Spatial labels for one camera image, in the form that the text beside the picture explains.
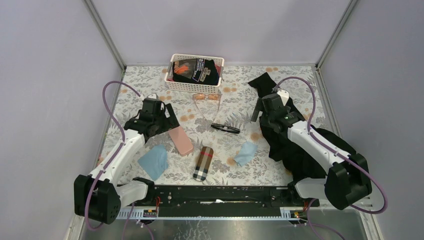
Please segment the pink glasses case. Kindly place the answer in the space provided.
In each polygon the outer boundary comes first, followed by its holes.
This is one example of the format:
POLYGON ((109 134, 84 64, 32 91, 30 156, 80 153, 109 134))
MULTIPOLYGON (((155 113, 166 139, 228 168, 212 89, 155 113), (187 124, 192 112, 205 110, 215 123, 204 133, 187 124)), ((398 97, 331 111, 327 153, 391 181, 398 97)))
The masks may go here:
POLYGON ((187 156, 194 150, 191 139, 187 136, 182 126, 169 130, 168 135, 181 156, 187 156))

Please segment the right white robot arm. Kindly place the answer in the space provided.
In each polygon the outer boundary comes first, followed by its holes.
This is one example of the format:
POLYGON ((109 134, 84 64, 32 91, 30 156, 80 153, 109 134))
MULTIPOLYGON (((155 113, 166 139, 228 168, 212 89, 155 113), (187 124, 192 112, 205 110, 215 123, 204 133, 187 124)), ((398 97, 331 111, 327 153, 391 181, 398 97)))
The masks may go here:
POLYGON ((286 193, 291 205, 323 199, 343 210, 372 193, 365 157, 334 133, 308 126, 280 95, 259 97, 251 121, 259 122, 268 156, 293 175, 286 193))

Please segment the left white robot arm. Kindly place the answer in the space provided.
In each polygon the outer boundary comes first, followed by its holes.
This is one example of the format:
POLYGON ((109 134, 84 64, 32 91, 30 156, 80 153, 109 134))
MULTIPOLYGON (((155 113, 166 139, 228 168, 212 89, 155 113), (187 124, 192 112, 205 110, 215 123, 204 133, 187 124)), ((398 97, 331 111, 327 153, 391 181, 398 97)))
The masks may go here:
POLYGON ((148 206, 155 200, 153 181, 135 177, 127 184, 118 182, 135 154, 146 142, 179 127, 170 103, 145 98, 142 108, 123 127, 124 136, 106 159, 88 175, 79 175, 73 183, 74 212, 86 220, 111 224, 120 210, 139 201, 148 206))

